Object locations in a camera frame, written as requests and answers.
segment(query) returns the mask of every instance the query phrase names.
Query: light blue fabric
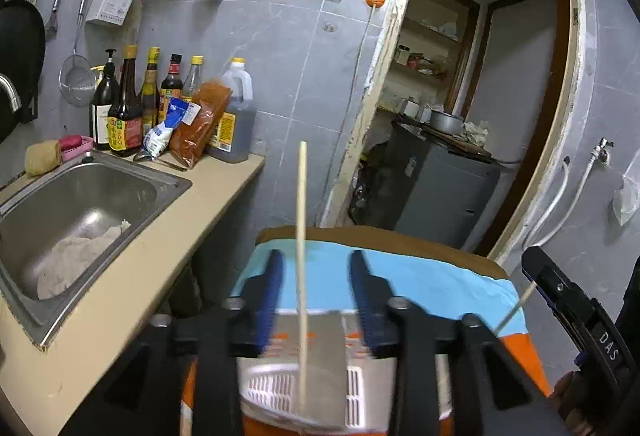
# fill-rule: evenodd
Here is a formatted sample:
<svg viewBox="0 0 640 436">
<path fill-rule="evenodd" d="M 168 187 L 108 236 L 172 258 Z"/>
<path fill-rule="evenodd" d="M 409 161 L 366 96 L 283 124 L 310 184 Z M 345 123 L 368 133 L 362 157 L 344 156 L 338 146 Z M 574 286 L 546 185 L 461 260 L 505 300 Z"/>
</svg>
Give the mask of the light blue fabric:
<svg viewBox="0 0 640 436">
<path fill-rule="evenodd" d="M 255 247 L 242 272 L 234 295 L 248 277 L 258 275 L 273 249 L 284 254 L 284 283 L 279 307 L 296 308 L 296 242 L 295 239 L 272 239 Z M 309 309 L 355 309 L 351 296 L 348 247 L 327 241 L 306 242 L 306 301 Z M 371 272 L 391 283 L 396 295 L 408 297 L 428 313 L 459 319 L 465 313 L 479 315 L 493 329 L 518 302 L 518 294 L 508 279 L 492 279 L 471 270 L 435 259 L 399 256 L 363 249 Z M 501 331 L 504 337 L 527 333 L 522 309 Z"/>
</svg>

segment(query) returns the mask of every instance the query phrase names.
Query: soap dish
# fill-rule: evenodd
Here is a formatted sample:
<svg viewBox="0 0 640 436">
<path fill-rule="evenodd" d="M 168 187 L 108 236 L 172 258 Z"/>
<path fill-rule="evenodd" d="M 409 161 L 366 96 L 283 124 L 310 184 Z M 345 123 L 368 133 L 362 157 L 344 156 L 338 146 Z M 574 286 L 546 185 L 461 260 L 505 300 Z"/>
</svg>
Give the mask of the soap dish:
<svg viewBox="0 0 640 436">
<path fill-rule="evenodd" d="M 73 149 L 67 149 L 62 152 L 62 161 L 69 161 L 72 158 L 76 158 L 78 155 L 82 155 L 82 153 L 86 153 L 91 151 L 94 148 L 94 139 L 91 137 L 82 137 L 82 143 L 78 145 L 78 147 L 74 147 Z"/>
</svg>

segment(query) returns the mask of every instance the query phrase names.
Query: strainer handle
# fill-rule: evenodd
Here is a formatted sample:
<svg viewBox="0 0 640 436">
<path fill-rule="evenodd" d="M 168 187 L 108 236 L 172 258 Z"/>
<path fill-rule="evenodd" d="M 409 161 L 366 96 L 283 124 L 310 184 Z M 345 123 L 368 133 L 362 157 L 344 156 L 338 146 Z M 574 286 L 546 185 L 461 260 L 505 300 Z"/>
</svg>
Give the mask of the strainer handle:
<svg viewBox="0 0 640 436">
<path fill-rule="evenodd" d="M 74 41 L 74 54 L 78 47 L 78 39 L 80 38 L 80 27 L 82 26 L 82 20 L 84 19 L 84 4 L 86 0 L 80 2 L 80 10 L 78 10 L 78 24 L 76 25 L 76 40 Z"/>
</svg>

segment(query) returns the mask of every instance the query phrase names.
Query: sink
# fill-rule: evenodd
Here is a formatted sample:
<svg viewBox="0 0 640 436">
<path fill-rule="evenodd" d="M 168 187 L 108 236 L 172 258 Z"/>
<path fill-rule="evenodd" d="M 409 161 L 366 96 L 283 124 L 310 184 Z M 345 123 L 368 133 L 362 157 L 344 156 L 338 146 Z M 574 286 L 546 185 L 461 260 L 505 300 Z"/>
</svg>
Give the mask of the sink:
<svg viewBox="0 0 640 436">
<path fill-rule="evenodd" d="M 40 347 L 111 261 L 178 196 L 190 180 L 92 151 L 23 188 L 0 206 L 0 291 Z M 53 246 L 130 226 L 62 293 L 39 300 L 38 274 Z"/>
</svg>

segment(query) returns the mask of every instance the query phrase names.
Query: black pan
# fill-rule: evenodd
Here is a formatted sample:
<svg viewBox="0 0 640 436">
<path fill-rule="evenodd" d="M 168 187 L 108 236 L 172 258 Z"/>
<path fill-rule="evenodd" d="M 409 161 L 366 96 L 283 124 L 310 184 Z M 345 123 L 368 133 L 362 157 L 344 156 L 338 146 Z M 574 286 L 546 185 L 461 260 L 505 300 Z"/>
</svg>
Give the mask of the black pan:
<svg viewBox="0 0 640 436">
<path fill-rule="evenodd" d="M 14 83 L 22 108 L 12 113 L 9 99 L 0 89 L 0 142 L 18 121 L 25 123 L 37 117 L 35 103 L 44 53 L 44 23 L 38 9 L 24 0 L 5 2 L 0 8 L 0 73 Z"/>
</svg>

